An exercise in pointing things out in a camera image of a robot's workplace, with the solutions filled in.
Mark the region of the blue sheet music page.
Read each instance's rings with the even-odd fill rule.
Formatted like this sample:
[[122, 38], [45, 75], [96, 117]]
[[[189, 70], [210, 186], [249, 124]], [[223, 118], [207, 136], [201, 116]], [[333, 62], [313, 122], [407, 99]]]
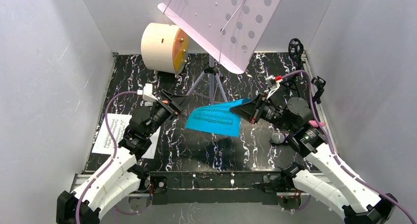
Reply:
[[235, 101], [198, 107], [190, 113], [185, 128], [237, 137], [240, 130], [240, 117], [231, 112], [230, 109], [249, 101], [250, 99], [243, 98]]

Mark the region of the blue mesh microphone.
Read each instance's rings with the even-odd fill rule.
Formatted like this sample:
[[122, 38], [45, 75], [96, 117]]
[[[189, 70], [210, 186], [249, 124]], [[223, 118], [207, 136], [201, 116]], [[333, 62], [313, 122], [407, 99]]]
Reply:
[[282, 144], [286, 141], [286, 135], [280, 132], [274, 132], [271, 134], [270, 141], [272, 144]]

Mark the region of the pink microphone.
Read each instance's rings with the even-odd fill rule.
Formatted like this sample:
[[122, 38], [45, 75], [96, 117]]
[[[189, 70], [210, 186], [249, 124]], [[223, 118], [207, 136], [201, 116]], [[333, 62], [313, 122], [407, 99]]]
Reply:
[[319, 126], [324, 127], [326, 125], [325, 122], [316, 122], [315, 120], [310, 120], [309, 124], [311, 124], [313, 127], [316, 127], [316, 128]]

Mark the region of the black round-base mic stand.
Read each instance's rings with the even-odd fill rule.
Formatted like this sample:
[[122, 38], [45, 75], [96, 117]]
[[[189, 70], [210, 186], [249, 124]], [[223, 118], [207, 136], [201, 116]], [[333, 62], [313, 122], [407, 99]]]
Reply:
[[313, 79], [311, 80], [311, 83], [312, 85], [316, 87], [316, 92], [313, 95], [313, 101], [317, 103], [318, 105], [320, 105], [322, 103], [321, 96], [325, 91], [324, 87], [326, 85], [326, 80], [324, 80], [320, 76], [316, 76], [316, 77], [313, 77]]

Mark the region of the black tripod mic stand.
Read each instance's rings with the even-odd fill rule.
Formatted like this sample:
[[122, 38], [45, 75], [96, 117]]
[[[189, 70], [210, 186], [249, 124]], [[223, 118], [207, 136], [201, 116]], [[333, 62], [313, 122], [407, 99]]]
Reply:
[[[304, 61], [301, 59], [304, 53], [304, 46], [298, 38], [292, 38], [288, 45], [288, 57], [292, 62], [293, 71], [301, 70]], [[286, 87], [289, 91], [295, 91], [298, 97], [301, 97], [297, 85], [297, 76], [293, 75], [281, 82], [281, 86]]]

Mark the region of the silver tripod music stand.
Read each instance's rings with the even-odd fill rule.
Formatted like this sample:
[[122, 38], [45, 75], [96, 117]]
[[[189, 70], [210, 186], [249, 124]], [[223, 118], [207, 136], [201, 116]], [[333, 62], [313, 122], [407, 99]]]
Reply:
[[226, 70], [242, 74], [281, 0], [162, 0], [158, 9]]

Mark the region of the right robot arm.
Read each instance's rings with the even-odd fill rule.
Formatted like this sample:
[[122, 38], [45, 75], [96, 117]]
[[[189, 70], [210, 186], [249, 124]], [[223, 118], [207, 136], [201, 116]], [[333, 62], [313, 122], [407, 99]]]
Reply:
[[331, 181], [324, 182], [294, 162], [281, 171], [282, 186], [307, 192], [346, 224], [384, 224], [390, 219], [395, 209], [394, 196], [377, 194], [366, 187], [360, 176], [331, 152], [323, 131], [310, 123], [313, 112], [306, 100], [293, 97], [281, 110], [264, 95], [258, 95], [230, 111], [250, 123], [263, 119], [288, 131], [286, 140], [290, 147]]

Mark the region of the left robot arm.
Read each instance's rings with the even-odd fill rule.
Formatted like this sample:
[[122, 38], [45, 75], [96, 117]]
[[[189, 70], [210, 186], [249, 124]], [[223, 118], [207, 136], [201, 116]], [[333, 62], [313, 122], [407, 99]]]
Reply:
[[120, 141], [113, 134], [113, 154], [86, 181], [71, 192], [63, 191], [57, 198], [58, 224], [98, 224], [121, 200], [149, 177], [149, 171], [138, 165], [151, 147], [151, 136], [167, 121], [188, 106], [191, 96], [175, 95], [162, 90], [162, 99], [142, 93], [151, 107], [137, 106]]

